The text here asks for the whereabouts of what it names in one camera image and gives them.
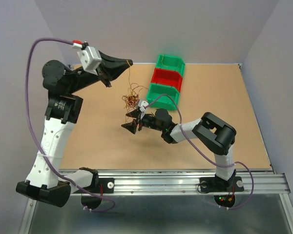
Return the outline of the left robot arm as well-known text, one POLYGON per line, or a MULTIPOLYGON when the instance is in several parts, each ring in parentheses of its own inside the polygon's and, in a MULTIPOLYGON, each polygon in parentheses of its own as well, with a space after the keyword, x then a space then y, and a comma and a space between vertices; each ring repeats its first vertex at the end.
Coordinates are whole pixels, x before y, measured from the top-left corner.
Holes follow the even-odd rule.
POLYGON ((43 66, 43 87, 48 91, 43 136, 37 143, 38 152, 30 173, 16 185, 17 193, 63 207, 71 194, 82 191, 92 196, 90 200, 83 198, 82 205, 94 211, 104 200, 104 192, 113 192, 108 186, 112 181, 100 180, 95 169, 81 167, 66 176, 58 171, 83 104, 83 99, 74 93, 98 81, 111 87, 111 82, 133 65, 130 59, 99 54, 99 66, 92 73, 83 67, 72 70, 58 60, 50 60, 43 66))

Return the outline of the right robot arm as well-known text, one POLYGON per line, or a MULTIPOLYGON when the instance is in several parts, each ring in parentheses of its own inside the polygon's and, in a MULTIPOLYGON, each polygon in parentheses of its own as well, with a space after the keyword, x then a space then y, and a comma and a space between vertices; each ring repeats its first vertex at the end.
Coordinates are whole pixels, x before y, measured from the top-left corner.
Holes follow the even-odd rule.
POLYGON ((215 161, 211 163, 216 166, 214 178, 200 180, 201 191, 227 192, 232 188, 236 175, 233 162, 236 130, 231 125, 210 112, 188 123, 174 123, 166 109, 157 109, 154 114, 136 109, 126 116, 133 120, 121 126, 133 134, 146 127, 162 132, 161 138, 168 144, 199 139, 214 154, 215 161))

